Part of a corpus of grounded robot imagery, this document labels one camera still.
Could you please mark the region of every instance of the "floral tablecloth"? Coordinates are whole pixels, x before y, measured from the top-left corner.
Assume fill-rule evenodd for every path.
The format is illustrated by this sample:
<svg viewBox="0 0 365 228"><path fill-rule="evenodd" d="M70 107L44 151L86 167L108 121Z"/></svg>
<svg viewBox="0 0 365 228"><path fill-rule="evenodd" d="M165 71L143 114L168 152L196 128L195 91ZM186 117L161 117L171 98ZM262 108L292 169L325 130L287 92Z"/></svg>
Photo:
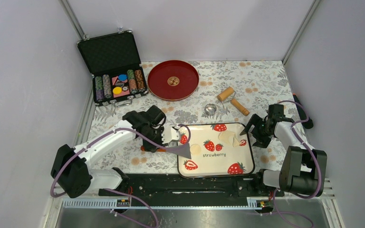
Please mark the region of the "floral tablecloth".
<svg viewBox="0 0 365 228"><path fill-rule="evenodd" d="M153 67L160 62L143 62L142 67L147 77ZM132 110L146 111L156 105L167 115L165 126L176 124L211 124L240 122L247 124L252 114L261 117L267 115L269 104L281 100L293 100L288 78L281 61L189 61L199 75L200 82L195 92L188 98L167 102L160 100L153 94L136 98L133 104L120 108L112 105L96 107L93 122L89 132L92 139L121 120L122 116ZM230 103L221 104L216 96L227 87L233 87L237 92L235 98L249 111L248 116L241 114ZM216 104L216 115L207 117L204 113L205 105ZM284 103L285 114L298 120L296 106ZM303 127L298 124L298 130L304 136ZM177 156L164 152L143 152L140 150L142 139L118 148L100 160L95 169L110 169L118 167L125 173L178 173ZM259 169L280 170L286 150L276 139L268 148L252 147L255 161L255 171Z"/></svg>

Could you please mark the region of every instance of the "case lid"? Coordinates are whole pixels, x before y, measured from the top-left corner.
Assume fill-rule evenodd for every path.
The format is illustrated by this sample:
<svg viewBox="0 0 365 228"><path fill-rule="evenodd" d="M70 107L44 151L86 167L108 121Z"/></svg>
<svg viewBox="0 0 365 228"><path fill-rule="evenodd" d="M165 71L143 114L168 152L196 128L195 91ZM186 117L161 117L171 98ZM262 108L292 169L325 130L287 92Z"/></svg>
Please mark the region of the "case lid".
<svg viewBox="0 0 365 228"><path fill-rule="evenodd" d="M81 40L77 47L92 74L141 63L134 35L130 30Z"/></svg>

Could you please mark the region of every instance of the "gold emblem on red tray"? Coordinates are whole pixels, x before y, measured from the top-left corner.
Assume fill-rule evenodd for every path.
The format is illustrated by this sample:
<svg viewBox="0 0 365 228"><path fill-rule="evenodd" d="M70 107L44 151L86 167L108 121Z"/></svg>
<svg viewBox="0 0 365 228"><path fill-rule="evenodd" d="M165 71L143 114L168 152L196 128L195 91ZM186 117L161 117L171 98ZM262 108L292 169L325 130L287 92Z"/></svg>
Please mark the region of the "gold emblem on red tray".
<svg viewBox="0 0 365 228"><path fill-rule="evenodd" d="M180 80L179 80L179 78L172 76L172 77L170 77L170 78L167 80L167 83L168 83L169 85L171 85L171 86L176 86L176 85L178 85L178 84L180 83Z"/></svg>

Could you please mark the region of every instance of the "stack of poker chips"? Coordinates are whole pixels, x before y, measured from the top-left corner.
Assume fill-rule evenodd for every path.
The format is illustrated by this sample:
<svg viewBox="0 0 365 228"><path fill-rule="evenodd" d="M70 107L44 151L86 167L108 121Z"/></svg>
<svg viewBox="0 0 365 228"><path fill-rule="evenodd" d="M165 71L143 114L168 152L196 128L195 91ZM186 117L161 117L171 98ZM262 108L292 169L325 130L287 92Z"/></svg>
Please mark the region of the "stack of poker chips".
<svg viewBox="0 0 365 228"><path fill-rule="evenodd" d="M104 89L104 96L108 99L111 98L111 82L109 75L103 75L103 89Z"/></svg>
<svg viewBox="0 0 365 228"><path fill-rule="evenodd" d="M136 78L136 82L138 84L138 91L139 92L144 92L145 91L144 77L142 75L142 71L141 70L136 70L135 71L135 78Z"/></svg>
<svg viewBox="0 0 365 228"><path fill-rule="evenodd" d="M136 94L138 92L138 88L136 86L134 71L127 70L126 75L128 76L129 90L132 94Z"/></svg>
<svg viewBox="0 0 365 228"><path fill-rule="evenodd" d="M104 99L104 90L103 90L103 79L98 76L95 77L95 85L96 85L96 101L102 102Z"/></svg>

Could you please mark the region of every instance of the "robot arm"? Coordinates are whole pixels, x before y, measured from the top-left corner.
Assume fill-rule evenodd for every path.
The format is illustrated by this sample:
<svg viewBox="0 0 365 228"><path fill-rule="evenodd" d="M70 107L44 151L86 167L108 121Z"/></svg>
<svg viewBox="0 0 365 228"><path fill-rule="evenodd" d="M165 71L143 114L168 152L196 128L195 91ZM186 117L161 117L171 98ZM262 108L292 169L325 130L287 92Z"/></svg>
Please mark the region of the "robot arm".
<svg viewBox="0 0 365 228"><path fill-rule="evenodd" d="M262 119L254 114L241 134L247 133L254 126L251 131L257 140L254 146L266 148L272 137L275 136L287 151L280 171L261 169L257 173L259 184L295 194L311 195L318 187L318 174L316 165L305 145L316 157L322 178L325 177L327 154L324 151L316 150L307 142L301 143L292 131L294 121L287 118L283 111L284 108L281 104L270 105L268 117ZM302 165L307 166L310 171L302 171ZM322 194L323 189L324 182L322 181L317 196Z"/></svg>
<svg viewBox="0 0 365 228"><path fill-rule="evenodd" d="M110 188L116 189L125 175L119 169L95 170L93 165L112 150L135 139L137 135L131 131L118 130L119 128L135 130L151 141L166 146L170 142L178 141L180 134L176 129L164 129L161 120L165 122L164 113L152 106L147 112L128 112L114 127L96 138L70 148L64 145L58 149L51 176L56 177L62 166L75 155L75 152L84 151L77 156L64 170L58 179L59 185L69 197L75 198L87 190ZM156 146L143 140L147 151L155 152Z"/></svg>

